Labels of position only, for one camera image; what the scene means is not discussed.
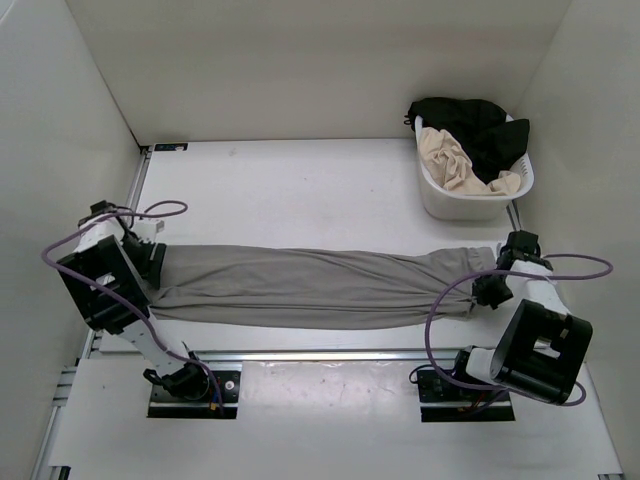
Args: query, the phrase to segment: laundry basket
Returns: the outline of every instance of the laundry basket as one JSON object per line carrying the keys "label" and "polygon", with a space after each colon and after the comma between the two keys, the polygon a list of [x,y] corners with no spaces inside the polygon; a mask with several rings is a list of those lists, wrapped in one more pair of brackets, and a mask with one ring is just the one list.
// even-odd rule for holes
{"label": "laundry basket", "polygon": [[[513,118],[507,115],[507,121],[512,120]],[[420,116],[416,117],[415,130],[416,144],[419,146],[422,135],[422,117]],[[462,195],[445,190],[433,180],[429,170],[422,163],[419,148],[417,154],[422,204],[429,214],[442,220],[489,220],[495,218],[504,211],[511,200],[522,197],[533,186],[533,169],[527,153],[511,167],[511,171],[522,178],[520,190],[514,195],[500,197]]]}

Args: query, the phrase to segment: beige garment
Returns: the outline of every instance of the beige garment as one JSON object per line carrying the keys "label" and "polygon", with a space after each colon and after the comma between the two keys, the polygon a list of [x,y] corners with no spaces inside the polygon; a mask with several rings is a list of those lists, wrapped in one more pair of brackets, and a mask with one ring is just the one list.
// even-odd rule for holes
{"label": "beige garment", "polygon": [[445,190],[465,195],[512,195],[520,189],[522,179],[513,172],[502,171],[499,178],[486,185],[476,177],[472,163],[458,141],[446,130],[425,128],[420,136],[420,158],[435,182]]}

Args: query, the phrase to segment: black garment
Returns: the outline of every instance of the black garment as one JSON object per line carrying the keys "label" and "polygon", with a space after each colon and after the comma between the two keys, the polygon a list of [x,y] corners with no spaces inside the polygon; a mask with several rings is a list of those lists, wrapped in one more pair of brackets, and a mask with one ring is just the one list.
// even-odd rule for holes
{"label": "black garment", "polygon": [[424,127],[447,130],[473,163],[473,172],[485,183],[509,170],[527,151],[529,120],[506,122],[502,108],[486,100],[425,98],[413,102],[408,120],[415,130],[416,116]]}

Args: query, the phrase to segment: white wall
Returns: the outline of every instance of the white wall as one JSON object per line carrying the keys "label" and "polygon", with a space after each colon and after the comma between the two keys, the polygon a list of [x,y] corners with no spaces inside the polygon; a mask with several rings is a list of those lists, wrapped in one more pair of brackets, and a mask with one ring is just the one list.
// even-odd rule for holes
{"label": "white wall", "polygon": [[[10,2],[2,0],[0,15]],[[26,478],[83,322],[39,253],[126,199],[137,146],[63,0],[0,20],[0,478]]]}
{"label": "white wall", "polygon": [[68,0],[142,144],[410,136],[426,95],[514,108],[570,0]]}
{"label": "white wall", "polygon": [[573,0],[517,112],[532,120],[526,226],[548,252],[588,252],[616,267],[607,280],[563,287],[594,323],[588,365],[629,478],[640,478],[638,25],[637,0]]}

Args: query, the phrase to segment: purple cable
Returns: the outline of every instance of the purple cable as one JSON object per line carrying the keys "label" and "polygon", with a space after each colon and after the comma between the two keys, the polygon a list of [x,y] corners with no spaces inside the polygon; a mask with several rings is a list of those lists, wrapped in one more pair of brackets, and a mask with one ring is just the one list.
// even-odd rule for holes
{"label": "purple cable", "polygon": [[[436,298],[435,302],[433,302],[433,304],[431,305],[431,309],[429,310],[429,314],[427,315],[427,320],[425,321],[425,325],[424,325],[424,344],[425,344],[425,350],[427,352],[427,357],[429,358],[429,362],[431,362],[431,366],[432,366],[433,370],[438,374],[438,376],[440,376],[440,378],[442,378],[443,380],[451,383],[452,385],[455,385],[455,386],[460,387],[460,388],[469,389],[469,390],[505,390],[503,387],[498,387],[498,386],[475,385],[473,383],[461,382],[460,380],[456,380],[452,376],[448,375],[447,372],[445,372],[436,363],[436,358],[433,355],[433,349],[431,347],[431,335],[430,335],[431,324],[433,323],[433,320],[434,320],[434,318],[436,316],[436,311],[438,309],[438,305],[440,305],[440,302],[442,302],[444,297],[447,296],[447,294],[451,290],[456,288],[461,283],[464,283],[464,282],[469,281],[469,280],[473,280],[475,278],[483,277],[485,275],[505,275],[505,276],[522,277],[522,278],[529,278],[529,279],[533,279],[533,280],[544,280],[544,281],[550,281],[550,280],[593,280],[593,279],[596,279],[596,278],[601,278],[601,277],[604,277],[606,275],[609,275],[613,271],[613,265],[611,264],[611,262],[609,262],[607,260],[604,260],[602,258],[592,257],[590,255],[582,255],[582,254],[578,254],[578,253],[556,253],[556,254],[552,254],[552,255],[547,255],[545,258],[580,258],[580,259],[584,259],[584,260],[590,260],[590,261],[593,261],[593,262],[601,263],[603,265],[606,265],[607,268],[605,270],[603,270],[602,272],[592,273],[592,274],[589,274],[589,275],[550,275],[550,276],[547,276],[547,277],[542,276],[542,275],[536,275],[536,274],[533,274],[533,273],[512,272],[511,270],[483,270],[483,271],[480,271],[480,272],[469,273],[468,275],[460,277],[457,280],[455,280],[454,282],[450,283],[449,285],[447,285],[444,288],[444,290],[442,290],[442,292],[440,292],[440,295],[438,295],[438,297]],[[576,405],[580,405],[581,403],[583,403],[585,401],[585,399],[587,397],[587,392],[586,392],[584,386],[582,386],[579,382],[576,382],[576,386],[580,389],[580,391],[582,393],[580,398],[575,400],[575,401],[567,402],[563,406],[573,407],[573,406],[576,406]],[[516,390],[512,390],[512,391],[514,393],[518,393],[520,395],[523,395],[521,392],[518,392]]]}
{"label": "purple cable", "polygon": [[[171,205],[180,205],[182,208],[180,210],[176,210],[176,211],[173,211],[173,212],[167,212],[167,213],[157,213],[157,214],[148,213],[151,210],[153,210],[154,208],[159,207],[160,205],[169,205],[169,204],[171,204]],[[109,213],[109,214],[106,214],[105,216],[99,218],[97,221],[91,222],[87,226],[82,227],[81,229],[79,229],[75,233],[72,233],[68,237],[65,237],[62,240],[59,240],[59,241],[49,245],[47,248],[45,248],[42,251],[42,253],[40,254],[40,257],[42,258],[44,263],[46,263],[50,267],[55,268],[59,272],[62,272],[65,275],[69,275],[70,277],[75,278],[76,280],[79,280],[80,282],[82,282],[82,283],[84,283],[86,285],[89,285],[89,286],[95,288],[96,290],[99,290],[100,292],[102,292],[105,295],[111,297],[116,302],[118,302],[118,303],[122,304],[124,307],[126,307],[131,313],[133,313],[136,317],[138,317],[147,326],[147,328],[149,329],[149,332],[151,333],[151,338],[153,338],[153,341],[155,342],[155,344],[158,346],[158,348],[160,348],[160,350],[165,352],[171,358],[175,358],[176,360],[179,360],[179,361],[185,362],[185,363],[192,363],[194,365],[198,365],[199,367],[201,367],[206,372],[207,377],[209,378],[209,380],[213,383],[213,387],[214,387],[214,389],[215,389],[215,391],[217,393],[218,399],[219,399],[220,411],[221,411],[222,414],[224,414],[224,407],[222,405],[222,394],[221,394],[221,391],[220,391],[220,385],[218,385],[218,381],[216,380],[215,375],[213,374],[213,372],[211,371],[211,369],[209,368],[209,366],[206,363],[204,363],[204,362],[202,362],[200,360],[195,360],[193,358],[183,357],[183,356],[178,355],[177,353],[174,353],[171,350],[169,350],[169,348],[164,344],[164,342],[158,336],[158,333],[156,332],[156,329],[153,327],[153,324],[149,321],[147,316],[139,308],[137,308],[134,304],[129,302],[129,300],[127,300],[126,298],[124,298],[121,295],[118,295],[116,292],[114,292],[113,290],[107,288],[106,286],[99,284],[95,280],[92,280],[89,277],[85,277],[84,275],[82,275],[82,274],[80,274],[80,273],[78,273],[78,272],[76,272],[74,270],[71,270],[70,268],[67,268],[67,267],[65,267],[63,265],[60,265],[57,262],[55,262],[54,260],[51,260],[51,258],[49,258],[49,253],[51,253],[51,251],[55,250],[58,247],[61,247],[62,245],[70,242],[71,240],[73,240],[75,238],[80,237],[84,233],[86,233],[89,230],[91,230],[96,224],[98,224],[100,222],[104,222],[104,221],[109,220],[111,218],[116,218],[116,217],[138,217],[138,218],[173,217],[173,216],[180,215],[180,214],[186,212],[188,210],[188,208],[189,208],[189,206],[185,202],[182,202],[180,200],[164,200],[162,202],[154,203],[149,208],[147,208],[144,213],[138,213],[138,212],[133,212],[133,211],[131,211],[131,212],[118,211],[118,212],[114,212],[114,213]]]}

